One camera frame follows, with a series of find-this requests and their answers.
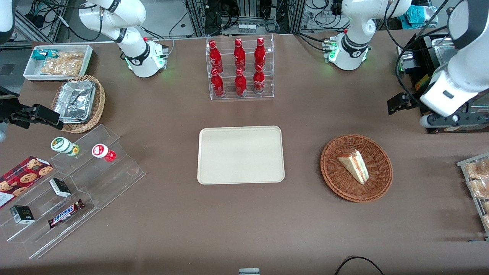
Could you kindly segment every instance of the clear acrylic shelf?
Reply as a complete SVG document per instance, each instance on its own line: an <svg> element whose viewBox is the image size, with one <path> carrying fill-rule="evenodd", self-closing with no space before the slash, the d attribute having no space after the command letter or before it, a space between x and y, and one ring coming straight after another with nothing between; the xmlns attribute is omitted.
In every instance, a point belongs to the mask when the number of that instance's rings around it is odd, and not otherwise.
<svg viewBox="0 0 489 275"><path fill-rule="evenodd" d="M118 139L118 135L101 124L75 142L80 146L76 157L65 154L53 157L51 163L56 170L0 209L0 228L6 239L23 243L29 258L39 258L144 177L146 173L126 154ZM97 143L106 144L117 158L106 162L93 157L91 149ZM64 180L72 195L57 196L49 184L52 178ZM79 199L85 206L50 229L47 221ZM36 221L30 225L16 224L10 213L13 205L28 206Z"/></svg>
<svg viewBox="0 0 489 275"><path fill-rule="evenodd" d="M263 73L265 74L265 91L262 94L255 94L253 92L253 75L255 73L255 48L256 48L256 40L259 37L263 37L266 49L266 61ZM219 36L207 38L206 40L206 48L205 48L205 57L207 59L207 78L209 80L209 94L212 100L214 99L257 99L257 98L267 98L275 96L275 86L274 86L274 46L273 46L273 36L272 35L249 35L249 36L240 36L243 49L246 53L246 66L244 71L244 76L246 78L247 84L247 93L245 97L239 97L236 95L236 88L234 86L234 78L236 77L236 65L234 64L234 40L237 37L227 37L227 36ZM224 84L224 96L217 97L212 89L211 83L211 69L212 65L209 59L209 41L216 41L216 46L219 52L221 52L222 57L222 68L223 71L220 74L222 78L222 82Z"/></svg>

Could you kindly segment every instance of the coca-cola bottle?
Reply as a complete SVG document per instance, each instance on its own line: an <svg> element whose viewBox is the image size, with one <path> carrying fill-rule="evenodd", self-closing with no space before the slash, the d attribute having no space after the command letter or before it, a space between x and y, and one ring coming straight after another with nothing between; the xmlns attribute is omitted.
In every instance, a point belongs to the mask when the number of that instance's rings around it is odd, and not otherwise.
<svg viewBox="0 0 489 275"><path fill-rule="evenodd" d="M236 69L236 78L234 79L236 85L236 94L239 97L246 96L246 78L243 76L243 69Z"/></svg>
<svg viewBox="0 0 489 275"><path fill-rule="evenodd" d="M222 83L222 78L219 76L219 73L216 68L212 68L211 70L211 83L212 89L214 90L214 94L217 97L224 96L224 84Z"/></svg>
<svg viewBox="0 0 489 275"><path fill-rule="evenodd" d="M213 68L217 69L218 73L222 73L222 58L221 58L221 53L216 48L216 41L214 40L209 41L209 47L211 48L211 51L209 53L211 65Z"/></svg>
<svg viewBox="0 0 489 275"><path fill-rule="evenodd" d="M255 49L255 67L256 65L262 65L262 68L265 67L265 54L267 50L265 50L265 43L263 37L259 37L256 40L256 49Z"/></svg>
<svg viewBox="0 0 489 275"><path fill-rule="evenodd" d="M253 92L262 94L265 89L265 74L263 73L262 65L256 65L255 70L255 74L253 75Z"/></svg>
<svg viewBox="0 0 489 275"><path fill-rule="evenodd" d="M245 70L246 64L246 53L243 49L241 39L237 38L234 41L234 63L236 64L236 68Z"/></svg>

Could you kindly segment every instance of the chocolate chip cookie box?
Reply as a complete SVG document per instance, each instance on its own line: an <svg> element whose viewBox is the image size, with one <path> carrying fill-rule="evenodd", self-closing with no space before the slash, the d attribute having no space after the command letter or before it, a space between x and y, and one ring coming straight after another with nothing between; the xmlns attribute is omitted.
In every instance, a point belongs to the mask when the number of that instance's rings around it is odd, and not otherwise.
<svg viewBox="0 0 489 275"><path fill-rule="evenodd" d="M0 208L19 197L39 179L53 170L50 163L28 157L0 177Z"/></svg>

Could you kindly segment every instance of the table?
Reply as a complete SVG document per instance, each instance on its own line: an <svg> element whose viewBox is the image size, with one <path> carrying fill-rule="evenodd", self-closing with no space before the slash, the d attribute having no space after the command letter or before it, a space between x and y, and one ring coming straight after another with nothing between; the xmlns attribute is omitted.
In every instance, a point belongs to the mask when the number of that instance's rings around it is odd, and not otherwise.
<svg viewBox="0 0 489 275"><path fill-rule="evenodd" d="M395 31L401 43L411 33ZM386 274L487 273L488 243L456 162L489 150L486 134L428 135L418 110L387 114L401 91L395 46L375 35L355 71L324 63L293 35L275 36L275 98L211 102L205 39L177 41L168 69L137 78L116 44L92 44L89 73L107 93L101 122L148 174L39 260L0 240L0 274L333 274L349 255ZM22 88L24 104L50 106L60 83ZM281 183L200 185L199 132L206 127L277 125L286 176ZM335 136L356 133L389 155L394 181L380 200L345 201L324 183L320 153ZM0 171L29 155L54 156L60 132L9 127ZM63 134L70 140L81 135ZM347 271L377 274L355 260Z"/></svg>

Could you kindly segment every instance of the wicker basket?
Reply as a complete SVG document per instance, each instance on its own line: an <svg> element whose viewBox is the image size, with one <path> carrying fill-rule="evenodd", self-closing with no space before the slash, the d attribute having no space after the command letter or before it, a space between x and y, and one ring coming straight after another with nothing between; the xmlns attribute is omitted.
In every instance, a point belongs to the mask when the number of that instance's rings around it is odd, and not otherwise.
<svg viewBox="0 0 489 275"><path fill-rule="evenodd" d="M95 91L95 99L93 102L92 113L90 120L85 124L65 124L61 131L70 132L73 134L79 134L90 130L95 127L102 116L102 112L104 111L105 104L105 91L104 87L100 84L100 82L91 75L84 75L77 78L73 78L68 80L68 82L74 81L82 81L82 80L90 80L97 85L97 91ZM56 101L58 101L58 96L60 94L61 87L58 89L56 95L54 95L53 103L51 104L51 109L54 110L54 106L56 106Z"/></svg>
<svg viewBox="0 0 489 275"><path fill-rule="evenodd" d="M358 150L365 161L369 179L361 185L336 158ZM321 155L321 172L328 186L352 202L371 202L382 197L392 183L392 164L385 151L361 135L343 135L326 144Z"/></svg>

